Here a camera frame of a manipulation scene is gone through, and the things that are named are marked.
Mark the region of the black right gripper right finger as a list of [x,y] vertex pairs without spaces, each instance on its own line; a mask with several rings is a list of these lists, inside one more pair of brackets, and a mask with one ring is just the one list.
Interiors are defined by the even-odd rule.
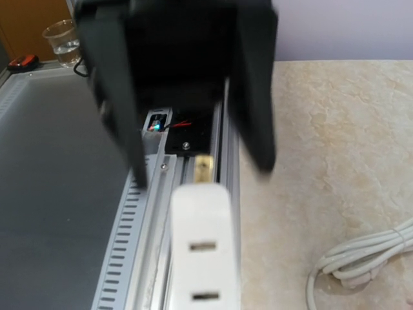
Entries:
[[228,114],[260,173],[273,171],[272,72],[278,14],[271,1],[238,1]]

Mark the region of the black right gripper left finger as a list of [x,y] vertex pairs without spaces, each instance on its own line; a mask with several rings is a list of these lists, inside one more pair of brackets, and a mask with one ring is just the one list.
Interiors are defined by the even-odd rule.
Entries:
[[128,1],[77,1],[74,17],[86,63],[93,68],[94,80],[111,108],[119,147],[137,185],[146,188],[141,121],[125,34],[127,4]]

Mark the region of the white multi-outlet plug adapter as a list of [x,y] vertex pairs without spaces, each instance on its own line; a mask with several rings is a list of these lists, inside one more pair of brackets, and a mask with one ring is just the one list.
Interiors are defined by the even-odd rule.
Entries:
[[171,195],[169,309],[241,307],[232,202],[213,168],[212,156],[196,156],[193,183]]

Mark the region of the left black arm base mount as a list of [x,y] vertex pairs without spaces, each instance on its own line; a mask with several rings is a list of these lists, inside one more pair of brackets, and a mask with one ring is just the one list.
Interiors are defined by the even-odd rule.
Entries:
[[214,110],[173,109],[167,126],[165,154],[191,157],[209,154]]

